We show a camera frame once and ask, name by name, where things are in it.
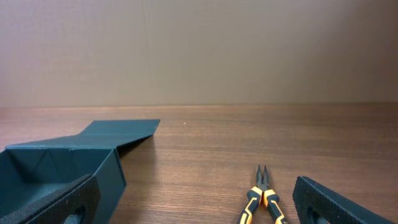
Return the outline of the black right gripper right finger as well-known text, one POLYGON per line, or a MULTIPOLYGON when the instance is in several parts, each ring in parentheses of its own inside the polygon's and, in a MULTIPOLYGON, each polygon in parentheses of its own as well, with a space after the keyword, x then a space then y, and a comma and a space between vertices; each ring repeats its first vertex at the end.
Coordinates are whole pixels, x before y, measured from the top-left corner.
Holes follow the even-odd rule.
POLYGON ((297 177, 292 198, 301 224, 393 224, 306 176, 297 177))

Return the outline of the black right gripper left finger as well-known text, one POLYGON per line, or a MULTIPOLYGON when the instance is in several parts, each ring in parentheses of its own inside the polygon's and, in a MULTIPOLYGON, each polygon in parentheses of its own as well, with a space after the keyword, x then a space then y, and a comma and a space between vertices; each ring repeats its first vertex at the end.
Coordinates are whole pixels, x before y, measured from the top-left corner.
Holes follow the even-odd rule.
POLYGON ((86 174, 2 217, 1 223, 93 223, 100 199, 96 177, 86 174))

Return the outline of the orange black needle-nose pliers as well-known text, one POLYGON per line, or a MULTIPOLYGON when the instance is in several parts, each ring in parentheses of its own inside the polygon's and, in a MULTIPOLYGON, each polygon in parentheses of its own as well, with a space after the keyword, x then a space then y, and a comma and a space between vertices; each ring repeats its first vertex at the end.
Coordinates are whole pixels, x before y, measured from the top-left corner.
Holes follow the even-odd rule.
POLYGON ((279 207, 279 196, 269 187, 267 167, 259 164, 256 171, 256 184, 247 192, 248 202, 242 209, 237 224, 251 224, 252 218, 260 204, 267 208, 274 224, 288 224, 279 207))

